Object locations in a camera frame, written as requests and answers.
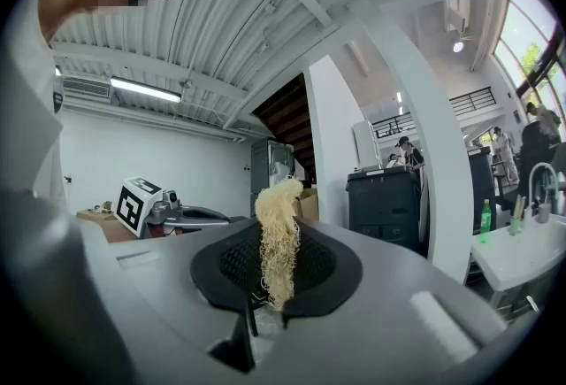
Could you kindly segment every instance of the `faucet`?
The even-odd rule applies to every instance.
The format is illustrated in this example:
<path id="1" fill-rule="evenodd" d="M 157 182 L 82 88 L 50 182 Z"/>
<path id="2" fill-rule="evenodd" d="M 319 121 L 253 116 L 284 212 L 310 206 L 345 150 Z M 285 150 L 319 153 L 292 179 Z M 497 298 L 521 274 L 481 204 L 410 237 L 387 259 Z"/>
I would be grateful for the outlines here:
<path id="1" fill-rule="evenodd" d="M 555 178 L 555 199 L 558 200 L 558 177 L 556 176 L 556 171 L 555 169 L 548 163 L 546 162 L 540 162 L 537 163 L 532 169 L 531 169 L 531 173 L 529 174 L 529 200 L 528 200 L 528 209 L 531 209 L 531 204 L 532 204 L 532 176 L 534 175 L 534 172 L 541 168 L 542 166 L 544 166 L 545 168 L 547 168 L 548 170 L 550 170 L 550 172 L 552 173 L 553 177 Z M 531 218 L 531 210 L 527 210 L 527 213 L 524 215 L 525 221 L 527 218 Z"/>

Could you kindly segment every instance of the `corrugated ceiling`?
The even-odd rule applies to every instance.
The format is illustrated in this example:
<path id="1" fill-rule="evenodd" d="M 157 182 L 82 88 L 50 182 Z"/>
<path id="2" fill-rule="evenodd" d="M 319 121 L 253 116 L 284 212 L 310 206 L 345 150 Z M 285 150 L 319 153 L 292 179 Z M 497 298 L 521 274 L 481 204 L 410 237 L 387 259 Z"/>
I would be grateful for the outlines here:
<path id="1" fill-rule="evenodd" d="M 99 79 L 117 75 L 176 92 L 181 92 L 180 81 L 191 80 L 195 84 L 184 91 L 179 106 L 124 90 L 117 94 L 119 103 L 223 126 L 243 97 L 301 56 L 315 34 L 336 26 L 348 1 L 149 0 L 146 7 L 73 18 L 59 29 L 53 48 L 64 75 Z M 65 42 L 80 44 L 80 53 L 60 51 L 57 46 Z M 132 55 L 101 57 L 100 49 L 156 61 L 142 65 L 135 56 L 130 59 Z M 157 65 L 153 70 L 151 63 L 160 64 L 157 60 L 181 69 L 165 71 Z M 186 77 L 180 78 L 183 72 Z M 245 92 L 240 91 L 239 97 L 212 89 L 203 77 Z"/>

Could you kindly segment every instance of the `fluorescent light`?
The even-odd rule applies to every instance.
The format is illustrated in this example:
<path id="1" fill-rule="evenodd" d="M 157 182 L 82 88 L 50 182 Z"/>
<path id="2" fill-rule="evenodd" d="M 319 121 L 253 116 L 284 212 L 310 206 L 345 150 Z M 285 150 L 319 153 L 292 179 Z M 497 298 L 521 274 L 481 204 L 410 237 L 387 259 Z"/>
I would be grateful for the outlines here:
<path id="1" fill-rule="evenodd" d="M 157 89 L 150 85 L 138 83 L 137 81 L 124 80 L 122 78 L 111 77 L 110 83 L 114 88 L 125 89 L 128 91 L 140 92 L 146 96 L 159 97 L 170 102 L 180 102 L 180 95 L 176 92 L 168 91 L 165 89 Z"/>
<path id="2" fill-rule="evenodd" d="M 458 53 L 463 50 L 463 42 L 454 42 L 454 48 L 452 49 L 454 53 Z"/>

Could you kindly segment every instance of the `black cap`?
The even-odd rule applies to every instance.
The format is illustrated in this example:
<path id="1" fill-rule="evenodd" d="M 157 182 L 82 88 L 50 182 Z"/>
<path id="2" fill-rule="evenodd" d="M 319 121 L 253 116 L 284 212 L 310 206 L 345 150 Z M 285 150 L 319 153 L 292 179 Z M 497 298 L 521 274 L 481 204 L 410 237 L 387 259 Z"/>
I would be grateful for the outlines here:
<path id="1" fill-rule="evenodd" d="M 395 147 L 399 148 L 406 142 L 409 142 L 409 137 L 408 136 L 402 136 L 401 138 L 399 138 L 399 142 L 397 144 L 395 144 Z"/>

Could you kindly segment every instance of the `green bottle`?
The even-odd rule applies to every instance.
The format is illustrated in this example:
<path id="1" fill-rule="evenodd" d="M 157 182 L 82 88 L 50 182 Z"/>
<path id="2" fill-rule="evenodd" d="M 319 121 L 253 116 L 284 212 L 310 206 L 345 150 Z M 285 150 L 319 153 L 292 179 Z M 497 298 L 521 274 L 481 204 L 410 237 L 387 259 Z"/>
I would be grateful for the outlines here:
<path id="1" fill-rule="evenodd" d="M 484 200 L 484 208 L 481 211 L 481 228 L 479 229 L 479 241 L 487 243 L 487 233 L 492 226 L 492 211 L 489 208 L 489 199 Z"/>

